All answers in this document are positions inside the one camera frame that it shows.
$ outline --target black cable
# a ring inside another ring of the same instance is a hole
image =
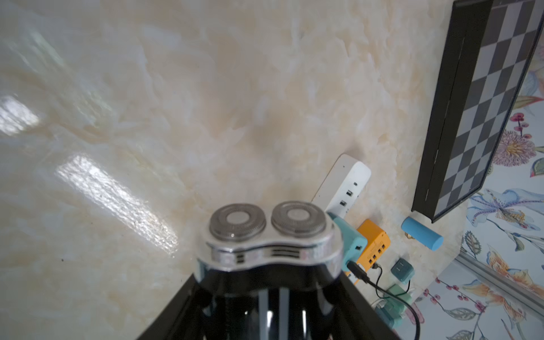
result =
[[[396,295],[393,295],[389,293],[388,291],[382,289],[381,287],[378,287],[378,285],[376,285],[374,282],[370,280],[367,273],[365,273],[364,270],[362,270],[361,267],[359,267],[358,264],[356,264],[355,262],[348,261],[347,266],[348,266],[348,269],[353,273],[353,275],[355,275],[356,278],[358,278],[359,280],[362,280],[364,283],[367,283],[373,286],[375,289],[380,290],[384,294],[389,295],[390,297],[394,298],[395,300],[403,303],[406,307],[408,307],[410,312],[412,312],[414,319],[416,320],[416,336],[414,337],[414,340],[419,340],[419,333],[421,331],[421,326],[419,324],[419,318],[416,314],[416,311],[413,310],[412,306],[410,306],[406,301],[397,297]]]
[[[376,280],[376,285],[378,285],[378,282],[380,282],[381,274],[383,274],[384,270],[383,270],[382,267],[381,267],[379,264],[377,264],[377,263],[374,263],[374,264],[372,265],[372,268],[374,268],[374,269],[380,268],[380,275],[378,275],[378,279]],[[411,282],[411,281],[412,281],[412,280],[408,280],[408,288],[406,289],[406,291],[405,291],[404,293],[400,293],[400,294],[397,294],[397,295],[395,295],[395,296],[401,296],[401,295],[407,294],[407,293],[408,293],[408,290],[410,290],[410,282]],[[378,298],[380,298],[380,299],[390,299],[390,296],[385,296],[385,295],[380,296],[380,295],[378,294],[378,289],[375,289],[375,290],[376,290],[376,296],[377,296]]]

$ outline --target white power strip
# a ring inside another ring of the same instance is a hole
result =
[[[317,190],[312,203],[325,212],[344,218],[367,184],[371,173],[362,162],[342,154]]]

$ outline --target blue flower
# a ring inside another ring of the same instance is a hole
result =
[[[531,193],[523,189],[510,189],[502,194],[485,189],[483,195],[471,197],[472,207],[467,210],[467,219],[474,227],[485,222],[487,215],[496,213],[496,217],[523,230],[540,230],[531,222],[533,219],[522,211],[512,209],[523,206],[544,215],[544,195]]]

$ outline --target light blue plug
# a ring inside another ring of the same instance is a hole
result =
[[[331,213],[329,213],[329,216],[342,232],[342,237],[344,238],[344,258],[342,262],[342,270],[349,271],[347,267],[348,261],[357,262],[363,253],[363,250],[367,246],[368,240],[342,218]]]

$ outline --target chessboard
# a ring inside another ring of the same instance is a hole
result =
[[[413,210],[435,221],[483,185],[543,13],[544,0],[454,3]]]

